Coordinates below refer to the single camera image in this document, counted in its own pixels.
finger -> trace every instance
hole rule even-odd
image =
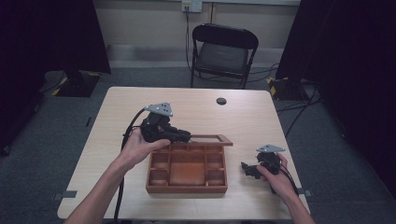
[[[271,180],[272,178],[274,178],[274,175],[271,174],[271,172],[269,172],[267,170],[267,168],[261,166],[261,165],[257,165],[256,166],[257,170],[262,173],[262,175],[264,175],[265,178],[267,178],[267,180]]]
[[[260,178],[262,179],[263,182],[268,182],[267,177],[265,177],[265,176],[262,175],[262,176],[260,176]]]
[[[128,142],[129,144],[135,143],[135,144],[140,144],[144,141],[144,138],[142,136],[142,134],[140,133],[140,129],[139,128],[135,128],[133,129],[128,137]]]
[[[156,149],[160,149],[163,147],[167,147],[171,144],[171,141],[169,141],[169,139],[160,139],[158,141],[155,141],[153,143],[149,143],[148,147],[151,151],[154,151]]]
[[[276,153],[276,155],[279,157],[281,164],[282,164],[286,169],[288,169],[288,161],[286,160],[286,158],[284,158],[284,157],[282,156],[282,154],[280,154],[280,153],[278,153],[278,152]]]
[[[136,134],[136,135],[142,134],[142,132],[140,131],[140,127],[134,127],[131,131],[131,134]]]

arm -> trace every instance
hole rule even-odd
[[[280,158],[284,166],[282,166],[281,169],[286,169],[288,167],[288,161],[281,154],[277,153],[276,155]],[[294,192],[289,179],[285,175],[282,173],[273,175],[260,165],[257,166],[257,169],[262,173],[263,180],[270,182],[282,202],[289,208],[291,218],[295,224],[315,224],[314,219],[309,215],[300,198]]]
[[[110,163],[87,197],[70,214],[65,223],[101,223],[111,199],[125,174],[147,155],[170,144],[169,140],[148,143],[140,129],[134,129],[120,155]]]

cable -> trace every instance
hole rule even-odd
[[[294,182],[293,177],[291,176],[291,174],[290,174],[288,168],[286,168],[286,166],[284,166],[284,165],[282,165],[282,164],[280,164],[280,165],[281,165],[283,168],[285,168],[285,170],[279,168],[280,172],[282,172],[282,173],[288,178],[288,180],[289,180],[290,183],[291,183],[291,186],[292,186],[293,189],[294,189],[294,192],[298,195],[298,189],[297,189],[296,183]]]
[[[311,98],[309,99],[308,103],[306,103],[306,105],[303,107],[303,109],[300,111],[300,113],[296,116],[296,118],[294,119],[294,121],[291,123],[291,125],[289,126],[288,130],[286,131],[285,134],[285,138],[288,137],[291,128],[293,127],[294,123],[297,121],[297,119],[303,114],[303,112],[308,108],[308,106],[310,105],[312,99],[314,99],[315,93],[317,92],[318,86],[315,87],[314,92],[312,93]]]
[[[56,82],[55,85],[53,85],[53,86],[47,88],[46,90],[41,91],[40,93],[44,93],[44,92],[50,91],[50,90],[52,90],[53,88],[59,86],[59,84],[61,84],[61,82],[62,82],[63,79],[64,79],[64,71],[62,72],[61,77],[59,78],[59,80]]]
[[[272,71],[274,71],[274,70],[277,69],[277,67],[274,68],[274,66],[277,65],[277,64],[278,64],[278,63],[274,63],[273,65],[271,65],[270,69],[268,69],[268,70],[263,70],[263,71],[259,71],[259,72],[253,72],[253,73],[250,72],[250,74],[259,74],[259,73],[264,73],[264,72],[269,72],[269,74],[266,75],[266,76],[264,76],[264,77],[257,78],[257,79],[253,79],[253,80],[250,80],[250,81],[247,81],[247,82],[257,82],[257,81],[261,81],[261,80],[263,80],[263,79],[265,79],[265,78],[271,76]],[[240,81],[214,80],[214,78],[221,78],[221,77],[223,77],[223,76],[199,77],[199,76],[197,76],[197,75],[195,75],[195,74],[194,74],[194,76],[195,76],[195,77],[198,77],[198,78],[200,78],[200,79],[203,79],[203,80],[209,80],[209,81],[215,81],[215,82],[221,82],[221,83],[240,83]]]
[[[141,109],[135,116],[134,119],[132,119],[131,124],[128,126],[128,128],[125,131],[125,134],[123,135],[122,138],[122,144],[121,144],[121,151],[125,147],[126,142],[128,141],[129,135],[131,135],[131,132],[134,127],[134,122],[139,118],[139,116],[145,111],[145,108]],[[114,211],[114,219],[113,223],[118,224],[119,223],[119,212],[120,212],[120,206],[121,206],[121,201],[122,201],[122,194],[123,194],[123,187],[124,187],[124,177],[122,178],[120,182],[120,187],[119,187],[119,196],[117,198],[117,204],[116,204],[116,210]]]
[[[189,20],[189,11],[190,9],[188,7],[184,7],[184,10],[186,12],[186,22],[187,22],[187,29],[186,29],[186,60],[187,60],[187,66],[190,67],[190,62],[189,62],[189,51],[190,51],[190,20]]]
[[[213,22],[213,7],[215,6],[215,3],[212,2],[212,7],[210,8],[210,23]]]
[[[315,84],[318,84],[318,83],[314,83],[314,82],[304,82],[303,84],[305,84],[305,85],[315,85]],[[314,93],[312,94],[312,96],[311,96],[311,98],[310,98],[311,101],[312,101],[313,97],[316,96],[316,89],[317,89],[317,87],[318,87],[318,86],[316,86],[316,88],[315,88],[315,90],[314,90]],[[312,103],[309,103],[308,105],[314,105],[314,104],[318,103],[318,102],[320,101],[320,99],[321,99],[321,97],[319,96],[319,98],[318,98],[316,101],[314,101],[314,102],[312,102]],[[278,109],[278,110],[276,111],[276,113],[278,113],[278,115],[280,116],[284,111],[303,108],[305,105],[300,105],[300,106],[295,106],[295,107],[290,108],[290,107],[293,106],[293,105],[298,105],[298,104],[301,104],[301,103],[304,103],[304,101],[300,101],[300,102],[297,102],[297,103],[293,103],[293,104],[287,105],[287,106],[283,107],[282,109]]]

black stand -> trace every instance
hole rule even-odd
[[[93,89],[100,76],[91,73],[81,73],[77,70],[65,70],[65,79],[52,95],[65,97],[91,97]]]
[[[306,101],[309,100],[304,88],[299,82],[284,79],[267,79],[271,95],[279,101]]]

chair backrest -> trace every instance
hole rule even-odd
[[[198,25],[192,31],[192,40],[240,49],[253,49],[259,46],[257,36],[245,29],[233,28],[213,23]]]

